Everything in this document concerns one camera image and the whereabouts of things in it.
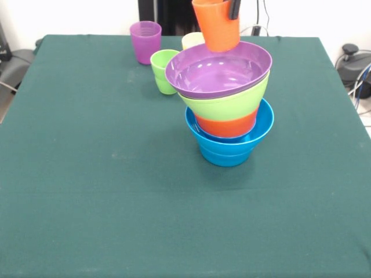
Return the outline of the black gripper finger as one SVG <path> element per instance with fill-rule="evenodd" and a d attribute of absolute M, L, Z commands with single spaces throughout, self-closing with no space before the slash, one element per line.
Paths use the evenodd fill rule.
<path fill-rule="evenodd" d="M 241 0 L 230 0 L 230 7 L 228 11 L 228 18 L 230 20 L 236 20 L 239 17 Z"/>

